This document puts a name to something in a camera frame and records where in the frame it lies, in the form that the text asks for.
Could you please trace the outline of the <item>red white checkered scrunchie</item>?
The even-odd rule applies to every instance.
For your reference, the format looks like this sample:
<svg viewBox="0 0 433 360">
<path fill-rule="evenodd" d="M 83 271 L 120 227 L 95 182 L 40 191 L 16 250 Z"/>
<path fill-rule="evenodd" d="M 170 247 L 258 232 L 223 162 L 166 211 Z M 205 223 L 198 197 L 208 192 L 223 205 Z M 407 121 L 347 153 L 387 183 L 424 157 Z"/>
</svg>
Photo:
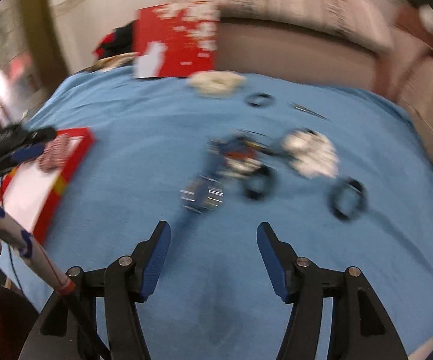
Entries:
<svg viewBox="0 0 433 360">
<path fill-rule="evenodd" d="M 58 135 L 46 145 L 42 155 L 37 158 L 37 166 L 43 172 L 52 172 L 64 166 L 70 151 L 70 136 Z"/>
</svg>

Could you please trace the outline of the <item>thick black scrunchie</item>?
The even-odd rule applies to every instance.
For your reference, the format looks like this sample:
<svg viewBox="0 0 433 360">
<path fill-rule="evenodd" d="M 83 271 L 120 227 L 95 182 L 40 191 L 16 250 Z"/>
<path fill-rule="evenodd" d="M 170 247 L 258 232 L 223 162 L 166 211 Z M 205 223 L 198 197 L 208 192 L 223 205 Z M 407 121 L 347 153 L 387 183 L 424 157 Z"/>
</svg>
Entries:
<svg viewBox="0 0 433 360">
<path fill-rule="evenodd" d="M 253 201 L 266 199 L 276 185 L 276 175 L 270 166 L 262 165 L 243 181 L 244 196 Z"/>
</svg>

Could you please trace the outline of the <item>watch with striped strap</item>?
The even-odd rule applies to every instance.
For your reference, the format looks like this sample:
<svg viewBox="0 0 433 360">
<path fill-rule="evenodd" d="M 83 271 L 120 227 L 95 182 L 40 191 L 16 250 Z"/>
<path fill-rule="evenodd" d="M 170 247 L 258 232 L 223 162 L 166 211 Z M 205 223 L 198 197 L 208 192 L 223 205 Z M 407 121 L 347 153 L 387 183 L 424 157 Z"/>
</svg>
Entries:
<svg viewBox="0 0 433 360">
<path fill-rule="evenodd" d="M 189 211 L 202 214 L 221 206 L 223 187 L 221 183 L 225 159 L 217 147 L 211 147 L 201 175 L 180 190 L 181 204 Z"/>
</svg>

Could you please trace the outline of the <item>white dotted scrunchie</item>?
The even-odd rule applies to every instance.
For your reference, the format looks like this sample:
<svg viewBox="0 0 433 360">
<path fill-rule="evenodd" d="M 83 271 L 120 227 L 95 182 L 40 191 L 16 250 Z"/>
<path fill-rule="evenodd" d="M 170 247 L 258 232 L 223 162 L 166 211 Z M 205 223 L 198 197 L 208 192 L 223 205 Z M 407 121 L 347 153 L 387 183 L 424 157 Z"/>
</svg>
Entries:
<svg viewBox="0 0 433 360">
<path fill-rule="evenodd" d="M 297 129 L 281 140 L 289 165 L 301 176 L 312 179 L 324 176 L 334 179 L 339 174 L 339 157 L 333 143 L 321 133 Z"/>
</svg>

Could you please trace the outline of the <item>red jewelry box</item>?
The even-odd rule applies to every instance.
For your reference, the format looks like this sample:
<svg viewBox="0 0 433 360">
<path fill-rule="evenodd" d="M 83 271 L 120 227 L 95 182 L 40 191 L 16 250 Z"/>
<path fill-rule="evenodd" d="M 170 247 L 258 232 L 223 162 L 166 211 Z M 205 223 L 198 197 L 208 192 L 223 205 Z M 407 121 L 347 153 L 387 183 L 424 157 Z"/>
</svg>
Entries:
<svg viewBox="0 0 433 360">
<path fill-rule="evenodd" d="M 63 167 L 43 172 L 37 166 L 37 157 L 12 170 L 0 187 L 0 204 L 41 244 L 73 174 L 94 143 L 90 128 L 58 131 L 58 135 L 63 134 L 70 136 L 70 151 Z"/>
</svg>

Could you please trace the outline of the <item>blue blanket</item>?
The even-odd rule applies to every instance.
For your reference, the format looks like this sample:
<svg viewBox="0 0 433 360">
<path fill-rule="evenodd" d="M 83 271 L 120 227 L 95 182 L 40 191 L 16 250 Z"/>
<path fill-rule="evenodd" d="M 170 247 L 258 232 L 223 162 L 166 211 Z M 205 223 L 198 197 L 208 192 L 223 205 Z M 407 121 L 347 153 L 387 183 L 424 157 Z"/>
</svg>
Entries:
<svg viewBox="0 0 433 360">
<path fill-rule="evenodd" d="M 106 267 L 161 220 L 172 228 L 156 291 L 138 308 L 152 358 L 277 356 L 290 307 L 260 257 L 263 222 L 320 267 L 361 268 L 407 352 L 433 336 L 433 166 L 409 114 L 385 98 L 258 75 L 228 98 L 202 98 L 184 80 L 136 80 L 122 67 L 65 80 L 28 122 L 46 126 L 89 127 L 96 138 L 46 238 L 61 269 Z M 277 181 L 266 199 L 248 200 L 229 181 L 214 211 L 181 206 L 210 139 L 244 130 L 269 143 L 298 127 L 327 136 L 340 174 L 365 186 L 368 206 L 354 221 L 330 212 L 331 180 L 303 178 L 277 158 L 269 159 Z"/>
</svg>

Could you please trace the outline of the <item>black red clothing pile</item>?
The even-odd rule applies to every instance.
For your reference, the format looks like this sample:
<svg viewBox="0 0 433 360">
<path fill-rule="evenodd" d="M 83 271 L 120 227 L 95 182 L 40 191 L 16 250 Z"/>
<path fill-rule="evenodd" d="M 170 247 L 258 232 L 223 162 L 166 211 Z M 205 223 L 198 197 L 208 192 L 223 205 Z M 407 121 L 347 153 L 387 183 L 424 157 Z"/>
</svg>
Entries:
<svg viewBox="0 0 433 360">
<path fill-rule="evenodd" d="M 135 21 L 125 24 L 125 26 L 114 28 L 98 43 L 93 51 L 97 60 L 110 58 L 133 52 L 133 30 Z"/>
</svg>

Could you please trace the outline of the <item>silver hair clip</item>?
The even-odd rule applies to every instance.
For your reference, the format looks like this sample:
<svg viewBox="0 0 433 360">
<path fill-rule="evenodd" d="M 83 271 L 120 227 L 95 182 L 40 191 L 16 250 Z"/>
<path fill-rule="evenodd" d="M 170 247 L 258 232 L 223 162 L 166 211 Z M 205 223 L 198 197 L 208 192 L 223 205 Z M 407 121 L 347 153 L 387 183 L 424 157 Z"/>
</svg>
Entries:
<svg viewBox="0 0 433 360">
<path fill-rule="evenodd" d="M 295 110 L 297 110 L 297 111 L 300 111 L 300 112 L 306 113 L 306 114 L 308 114 L 308 115 L 315 116 L 315 117 L 317 117 L 317 118 L 319 118 L 319 119 L 327 120 L 327 118 L 326 118 L 325 116 L 320 115 L 320 114 L 318 114 L 317 112 L 312 111 L 312 110 L 308 109 L 307 107 L 302 106 L 302 105 L 300 105 L 300 104 L 297 104 L 297 103 L 291 103 L 291 104 L 290 104 L 290 107 L 293 108 L 293 109 L 295 109 Z"/>
</svg>

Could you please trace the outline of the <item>cream scrunchie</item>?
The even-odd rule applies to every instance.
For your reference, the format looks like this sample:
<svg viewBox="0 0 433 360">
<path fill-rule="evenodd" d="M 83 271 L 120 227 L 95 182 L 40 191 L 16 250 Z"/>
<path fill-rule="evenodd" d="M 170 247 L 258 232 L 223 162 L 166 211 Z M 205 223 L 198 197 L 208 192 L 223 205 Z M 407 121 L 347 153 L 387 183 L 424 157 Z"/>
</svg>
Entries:
<svg viewBox="0 0 433 360">
<path fill-rule="evenodd" d="M 246 82 L 246 77 L 230 71 L 207 71 L 191 74 L 186 83 L 203 97 L 224 98 Z"/>
</svg>

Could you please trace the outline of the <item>red floral box lid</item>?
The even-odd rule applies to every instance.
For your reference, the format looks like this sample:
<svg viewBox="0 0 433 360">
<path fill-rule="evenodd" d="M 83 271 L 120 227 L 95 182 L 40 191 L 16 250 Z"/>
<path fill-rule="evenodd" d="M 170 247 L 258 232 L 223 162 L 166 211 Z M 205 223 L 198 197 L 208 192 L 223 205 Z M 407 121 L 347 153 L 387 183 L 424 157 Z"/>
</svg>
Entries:
<svg viewBox="0 0 433 360">
<path fill-rule="evenodd" d="M 219 8 L 213 2 L 174 2 L 138 10 L 133 30 L 134 76 L 186 78 L 212 70 L 219 20 Z"/>
</svg>

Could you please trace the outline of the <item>pink headboard cushion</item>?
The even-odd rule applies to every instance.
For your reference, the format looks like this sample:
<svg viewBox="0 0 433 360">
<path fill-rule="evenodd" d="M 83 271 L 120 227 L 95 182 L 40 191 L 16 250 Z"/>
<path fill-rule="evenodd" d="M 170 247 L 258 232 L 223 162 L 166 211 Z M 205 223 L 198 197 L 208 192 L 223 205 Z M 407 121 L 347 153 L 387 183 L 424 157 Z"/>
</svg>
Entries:
<svg viewBox="0 0 433 360">
<path fill-rule="evenodd" d="M 374 87 L 375 53 L 311 29 L 257 19 L 223 19 L 216 42 L 217 70 L 302 84 Z"/>
</svg>

